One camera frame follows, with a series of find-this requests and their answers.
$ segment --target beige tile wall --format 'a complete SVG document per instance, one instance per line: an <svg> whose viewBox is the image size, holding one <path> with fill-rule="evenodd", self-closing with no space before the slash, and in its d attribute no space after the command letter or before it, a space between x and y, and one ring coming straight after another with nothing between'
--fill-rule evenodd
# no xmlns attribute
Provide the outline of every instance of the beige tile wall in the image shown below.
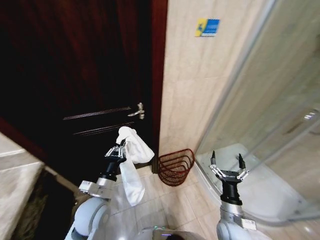
<svg viewBox="0 0 320 240"><path fill-rule="evenodd" d="M196 150L249 32L267 0L169 0L159 154ZM194 37L198 18L220 19Z"/></svg>

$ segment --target door handle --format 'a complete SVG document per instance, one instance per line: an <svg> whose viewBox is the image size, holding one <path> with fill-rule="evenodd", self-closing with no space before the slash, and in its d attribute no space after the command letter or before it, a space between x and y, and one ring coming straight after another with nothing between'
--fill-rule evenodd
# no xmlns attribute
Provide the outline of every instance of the door handle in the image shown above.
<svg viewBox="0 0 320 240"><path fill-rule="evenodd" d="M138 115L139 114L139 119L143 120L145 118L145 110L144 110L144 105L139 102L138 104L138 111L134 112L134 113L130 113L128 115L128 117L133 117L135 115Z"/></svg>

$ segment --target red wire basket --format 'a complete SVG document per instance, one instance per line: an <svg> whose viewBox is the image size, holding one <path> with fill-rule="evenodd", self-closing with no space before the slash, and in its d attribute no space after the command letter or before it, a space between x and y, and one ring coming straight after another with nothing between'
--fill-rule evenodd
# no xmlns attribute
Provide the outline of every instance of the red wire basket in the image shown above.
<svg viewBox="0 0 320 240"><path fill-rule="evenodd" d="M158 176L168 186L182 184L195 163L195 155L191 149L183 149L159 157Z"/></svg>

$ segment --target shower enclosure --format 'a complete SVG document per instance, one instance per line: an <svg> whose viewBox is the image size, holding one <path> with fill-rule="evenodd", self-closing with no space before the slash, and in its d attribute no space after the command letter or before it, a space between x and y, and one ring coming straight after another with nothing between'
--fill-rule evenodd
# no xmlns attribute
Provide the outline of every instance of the shower enclosure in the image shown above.
<svg viewBox="0 0 320 240"><path fill-rule="evenodd" d="M209 169L251 174L238 186L243 209L279 224L320 217L320 1L269 1L252 30L196 152L197 165L217 195Z"/></svg>

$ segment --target dark wooden door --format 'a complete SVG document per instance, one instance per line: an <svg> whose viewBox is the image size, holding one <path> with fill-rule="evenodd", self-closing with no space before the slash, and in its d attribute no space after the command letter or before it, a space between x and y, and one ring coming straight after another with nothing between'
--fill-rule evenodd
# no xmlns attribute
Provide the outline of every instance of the dark wooden door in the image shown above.
<svg viewBox="0 0 320 240"><path fill-rule="evenodd" d="M75 184L97 180L121 126L158 147L151 117L152 4L1 3L1 116ZM128 116L139 102L143 120Z"/></svg>

